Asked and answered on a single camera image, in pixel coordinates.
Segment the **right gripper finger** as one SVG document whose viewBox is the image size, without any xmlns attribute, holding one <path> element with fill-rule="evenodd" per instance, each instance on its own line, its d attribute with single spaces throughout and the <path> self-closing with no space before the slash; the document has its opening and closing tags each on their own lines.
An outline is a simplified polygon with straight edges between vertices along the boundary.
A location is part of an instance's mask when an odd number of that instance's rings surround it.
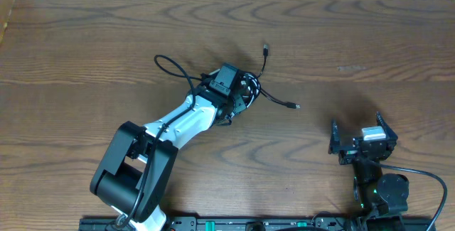
<svg viewBox="0 0 455 231">
<path fill-rule="evenodd" d="M 385 132 L 387 140 L 397 141 L 398 135 L 390 128 L 390 126 L 385 122 L 380 112 L 376 112 L 376 122 L 378 126 L 381 126 Z"/>
<path fill-rule="evenodd" d="M 338 125 L 334 120 L 331 121 L 331 138 L 328 146 L 329 154 L 337 154 L 341 147 L 341 140 L 338 133 Z"/>
</svg>

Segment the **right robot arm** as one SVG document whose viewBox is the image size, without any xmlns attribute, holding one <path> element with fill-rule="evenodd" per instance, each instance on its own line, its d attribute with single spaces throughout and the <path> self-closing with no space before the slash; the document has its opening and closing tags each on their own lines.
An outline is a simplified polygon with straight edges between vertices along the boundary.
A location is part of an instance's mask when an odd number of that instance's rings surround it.
<svg viewBox="0 0 455 231">
<path fill-rule="evenodd" d="M 408 209 L 409 180 L 400 174 L 384 174 L 380 165 L 392 154 L 398 136 L 379 112 L 376 122 L 343 144 L 338 125 L 332 121 L 328 146 L 328 152 L 338 156 L 340 165 L 353 167 L 354 196 L 368 218 L 397 215 Z"/>
</svg>

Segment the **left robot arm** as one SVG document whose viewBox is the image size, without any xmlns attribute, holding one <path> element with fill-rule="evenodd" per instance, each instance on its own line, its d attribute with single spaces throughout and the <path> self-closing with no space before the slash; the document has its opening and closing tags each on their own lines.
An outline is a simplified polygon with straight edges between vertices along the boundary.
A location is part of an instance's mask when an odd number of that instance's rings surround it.
<svg viewBox="0 0 455 231">
<path fill-rule="evenodd" d="M 119 216 L 106 230 L 161 230 L 166 214 L 159 207 L 178 151 L 215 124 L 230 124 L 257 99 L 256 75 L 219 70 L 190 85 L 184 102 L 166 116 L 116 130 L 95 174 L 90 192 Z"/>
</svg>

